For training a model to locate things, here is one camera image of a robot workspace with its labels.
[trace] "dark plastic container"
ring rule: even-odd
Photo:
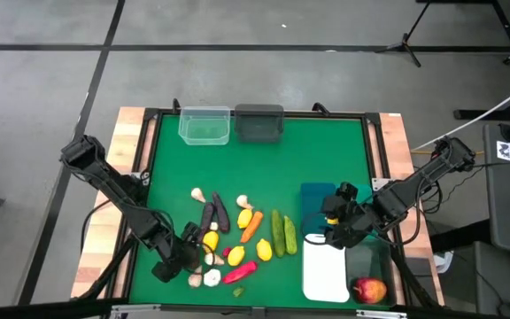
[[[280,105],[236,106],[235,132],[241,142],[277,143],[284,131],[284,109]]]
[[[395,282],[391,267],[390,248],[374,237],[366,237],[353,248],[345,249],[345,273],[347,289],[351,298],[358,301],[353,290],[355,281],[362,277],[382,280],[387,285],[387,295],[383,300],[368,306],[388,306],[397,304]]]

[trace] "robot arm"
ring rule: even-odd
[[[152,270],[162,282],[178,275],[182,268],[199,265],[197,237],[200,228],[189,222],[182,235],[162,215],[143,206],[143,186],[131,175],[121,175],[105,161],[104,147],[93,136],[82,136],[62,149],[60,160],[72,174],[103,192],[127,219],[135,238],[150,250],[156,250],[162,263]]]
[[[442,176],[469,171],[475,154],[458,138],[437,142],[430,162],[403,181],[383,186],[371,197],[371,203],[358,204],[357,189],[342,183],[336,194],[324,198],[321,211],[328,218],[326,242],[334,247],[353,247],[372,232],[387,234],[402,222],[417,199]]]

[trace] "white cutting board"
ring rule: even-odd
[[[308,234],[306,238],[323,243],[324,235]],[[345,282],[345,248],[330,245],[302,245],[302,291],[309,300],[346,302],[350,292]]]

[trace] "white cable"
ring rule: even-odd
[[[439,137],[437,137],[437,138],[435,138],[435,139],[433,139],[433,140],[430,140],[430,141],[428,141],[427,143],[422,144],[421,146],[418,146],[418,147],[413,148],[413,151],[418,151],[418,150],[420,150],[422,147],[428,146],[428,145],[430,145],[430,144],[434,143],[435,141],[439,140],[440,138],[442,138],[442,137],[444,137],[444,136],[449,136],[449,135],[451,135],[451,134],[453,134],[453,133],[455,133],[455,132],[457,132],[457,131],[459,131],[459,130],[461,130],[461,129],[463,129],[463,128],[466,128],[467,126],[471,125],[472,123],[475,123],[475,122],[479,121],[480,119],[482,119],[482,118],[484,118],[485,116],[487,116],[489,113],[491,113],[491,112],[493,112],[493,111],[495,111],[495,110],[497,110],[497,109],[499,109],[499,108],[501,108],[501,107],[503,107],[503,106],[507,105],[508,103],[510,103],[510,97],[506,98],[503,102],[501,102],[501,103],[499,103],[499,104],[495,105],[495,107],[491,108],[489,111],[487,111],[487,112],[485,112],[485,113],[481,114],[480,116],[476,117],[475,119],[473,119],[473,120],[469,121],[468,123],[466,123],[466,124],[464,124],[464,125],[462,125],[462,126],[459,126],[459,127],[455,128],[455,129],[451,130],[450,132],[448,132],[448,133],[446,133],[446,134],[443,134],[443,135],[441,135],[441,136],[439,136]]]

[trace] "wooden table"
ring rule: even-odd
[[[112,143],[106,160],[122,174],[128,174],[132,171],[137,143],[142,131],[147,132],[147,136],[144,140],[143,155],[138,170],[141,171],[145,169],[146,163],[148,162],[154,121],[149,122],[148,128],[142,128],[144,114],[145,108],[143,107],[120,108],[117,123],[113,131]],[[404,179],[413,172],[413,163],[406,140],[402,117],[398,113],[380,113],[380,121],[382,139],[384,141],[384,148],[389,164],[390,178]],[[377,177],[383,177],[380,150],[377,147],[375,126],[372,124],[369,125],[369,135],[373,149],[375,175]],[[96,206],[105,200],[105,196],[98,193]],[[84,249],[80,258],[78,272],[73,284],[72,297],[83,294],[111,260],[120,228],[120,220],[121,212],[111,204],[104,206],[92,216],[88,226]],[[415,226],[416,212],[414,209],[411,209],[406,220],[400,224],[402,238],[407,239],[412,236]],[[429,260],[432,268],[434,286],[437,288],[438,302],[443,305],[444,296],[440,288],[436,267],[432,257],[429,233],[423,217],[421,220],[421,232],[411,244],[405,246],[405,255],[406,257],[426,258]],[[127,263],[124,262],[118,272],[116,286],[113,289],[114,297],[121,296],[121,287],[125,280],[124,275],[127,270],[126,265]],[[395,274],[398,274],[394,266],[393,271]],[[398,304],[403,305],[405,304],[405,299],[399,276],[395,276],[395,285],[397,288]]]

